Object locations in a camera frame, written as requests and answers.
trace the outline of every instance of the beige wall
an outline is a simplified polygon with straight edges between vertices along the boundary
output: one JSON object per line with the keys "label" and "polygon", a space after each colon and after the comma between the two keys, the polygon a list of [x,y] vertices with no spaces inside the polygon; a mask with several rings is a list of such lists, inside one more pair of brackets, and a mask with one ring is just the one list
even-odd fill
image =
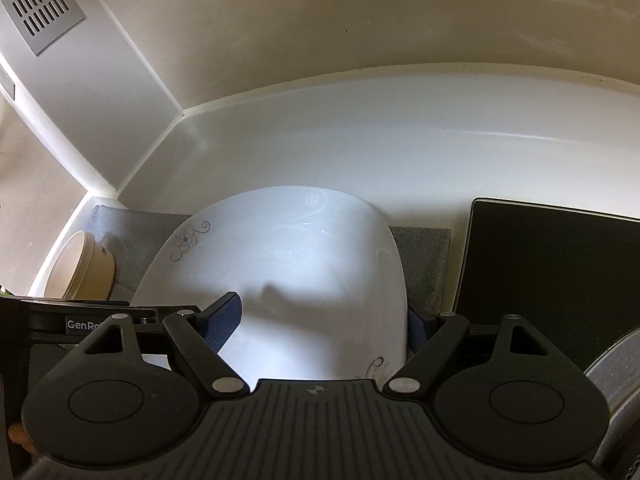
{"label": "beige wall", "polygon": [[322,73],[508,62],[640,84],[640,0],[105,0],[183,107]]}
{"label": "beige wall", "polygon": [[27,294],[84,194],[0,96],[0,284]]}

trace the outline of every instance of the gray mat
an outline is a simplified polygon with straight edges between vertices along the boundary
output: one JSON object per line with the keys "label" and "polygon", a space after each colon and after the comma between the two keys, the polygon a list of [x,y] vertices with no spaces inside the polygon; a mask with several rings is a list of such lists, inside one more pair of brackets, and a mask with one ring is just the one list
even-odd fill
{"label": "gray mat", "polygon": [[[111,300],[130,301],[164,242],[189,215],[144,213],[96,206],[84,230],[116,260]],[[440,311],[450,230],[391,227],[398,245],[407,299],[412,307]]]}

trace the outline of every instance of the silver screw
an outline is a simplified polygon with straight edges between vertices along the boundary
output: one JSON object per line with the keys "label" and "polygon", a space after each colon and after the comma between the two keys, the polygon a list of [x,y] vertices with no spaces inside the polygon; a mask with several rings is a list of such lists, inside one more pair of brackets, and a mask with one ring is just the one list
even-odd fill
{"label": "silver screw", "polygon": [[412,394],[420,389],[420,383],[411,377],[396,377],[389,383],[389,389],[396,394]]}
{"label": "silver screw", "polygon": [[211,386],[221,394],[234,394],[244,388],[244,381],[237,377],[220,377]]}

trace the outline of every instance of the vent grille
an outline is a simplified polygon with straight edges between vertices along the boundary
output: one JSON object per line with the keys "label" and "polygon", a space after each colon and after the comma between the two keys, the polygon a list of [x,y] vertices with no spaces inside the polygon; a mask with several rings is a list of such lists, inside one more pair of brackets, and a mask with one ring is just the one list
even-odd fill
{"label": "vent grille", "polygon": [[84,20],[75,0],[0,1],[36,55]]}

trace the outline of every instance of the white plate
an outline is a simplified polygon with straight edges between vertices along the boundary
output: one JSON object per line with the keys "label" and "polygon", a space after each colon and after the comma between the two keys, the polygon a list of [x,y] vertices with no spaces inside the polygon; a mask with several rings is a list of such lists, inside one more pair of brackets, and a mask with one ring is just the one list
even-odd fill
{"label": "white plate", "polygon": [[382,384],[404,364],[398,248],[359,198],[281,186],[217,202],[164,244],[132,304],[203,310],[230,290],[242,322],[220,356],[252,388],[260,378]]}

